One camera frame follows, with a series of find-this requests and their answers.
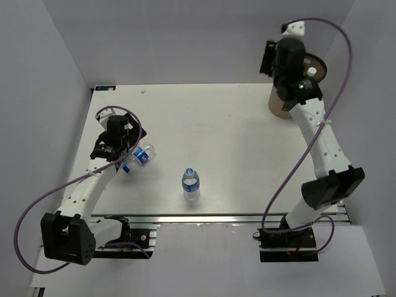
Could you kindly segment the blue-label bottle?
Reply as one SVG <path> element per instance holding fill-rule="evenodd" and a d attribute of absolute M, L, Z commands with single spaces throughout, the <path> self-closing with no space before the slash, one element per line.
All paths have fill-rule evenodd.
<path fill-rule="evenodd" d="M 200 178 L 197 172 L 192 168 L 187 168 L 181 182 L 185 199 L 197 200 L 200 196 Z"/>

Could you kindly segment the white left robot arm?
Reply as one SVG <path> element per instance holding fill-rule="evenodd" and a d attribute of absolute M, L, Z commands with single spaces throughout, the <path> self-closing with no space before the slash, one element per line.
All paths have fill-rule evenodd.
<path fill-rule="evenodd" d="M 41 219 L 43 250 L 49 259 L 87 265 L 98 248 L 123 247 L 130 242 L 128 219 L 120 215 L 110 215 L 95 223 L 90 219 L 106 186 L 146 133 L 128 113 L 99 114 L 97 119 L 105 130 L 90 154 L 88 176 L 77 182 L 55 213 L 46 213 Z"/>

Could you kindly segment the white-cap water bottle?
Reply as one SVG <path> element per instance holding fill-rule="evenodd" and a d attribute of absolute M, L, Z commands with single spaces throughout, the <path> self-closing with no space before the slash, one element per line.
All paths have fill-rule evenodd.
<path fill-rule="evenodd" d="M 317 74 L 317 69 L 315 67 L 309 67 L 306 71 L 309 77 L 314 77 Z"/>

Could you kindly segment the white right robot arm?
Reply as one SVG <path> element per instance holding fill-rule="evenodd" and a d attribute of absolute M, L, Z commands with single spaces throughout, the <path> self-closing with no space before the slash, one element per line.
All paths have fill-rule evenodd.
<path fill-rule="evenodd" d="M 301 230 L 309 227 L 331 205 L 350 196 L 365 178 L 345 156 L 326 118 L 322 92 L 305 71 L 306 48 L 297 38 L 267 41 L 261 72 L 273 79 L 284 108 L 298 125 L 311 156 L 315 180 L 301 186 L 301 200 L 280 223 L 280 241 L 295 246 Z"/>

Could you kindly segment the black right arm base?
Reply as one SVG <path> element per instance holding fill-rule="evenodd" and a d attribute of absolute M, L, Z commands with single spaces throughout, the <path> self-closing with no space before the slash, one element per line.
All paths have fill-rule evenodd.
<path fill-rule="evenodd" d="M 259 242 L 260 261 L 318 262 L 318 251 L 312 228 L 290 233 L 266 233 L 258 229 L 252 238 Z"/>

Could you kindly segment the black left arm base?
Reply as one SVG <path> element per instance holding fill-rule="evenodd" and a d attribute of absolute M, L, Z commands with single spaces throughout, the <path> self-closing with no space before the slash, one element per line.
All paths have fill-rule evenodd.
<path fill-rule="evenodd" d="M 96 241 L 94 258 L 150 259 L 157 239 L 157 227 L 131 223 L 120 215 L 103 217 L 90 222 Z"/>

